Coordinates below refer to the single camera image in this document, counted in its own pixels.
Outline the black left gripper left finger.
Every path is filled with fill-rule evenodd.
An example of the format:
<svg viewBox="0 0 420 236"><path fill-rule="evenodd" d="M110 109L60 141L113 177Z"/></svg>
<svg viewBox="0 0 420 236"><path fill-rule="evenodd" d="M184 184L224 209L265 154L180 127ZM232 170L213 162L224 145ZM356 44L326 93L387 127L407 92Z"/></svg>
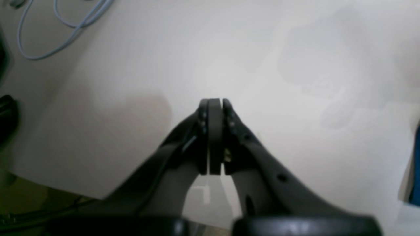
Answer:
<svg viewBox="0 0 420 236"><path fill-rule="evenodd" d="M174 226L187 192L207 171L209 100L180 122L148 160L102 203L102 215L142 225Z"/></svg>

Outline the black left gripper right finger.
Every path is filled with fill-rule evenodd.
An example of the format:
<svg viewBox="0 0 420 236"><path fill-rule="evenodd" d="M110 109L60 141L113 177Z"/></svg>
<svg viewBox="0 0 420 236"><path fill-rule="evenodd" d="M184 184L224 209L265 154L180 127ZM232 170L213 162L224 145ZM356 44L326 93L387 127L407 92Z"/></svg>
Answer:
<svg viewBox="0 0 420 236"><path fill-rule="evenodd" d="M344 221L348 214L309 190L264 147L244 124L228 99L223 99L228 171L243 216L237 224L271 222L302 224Z"/></svg>

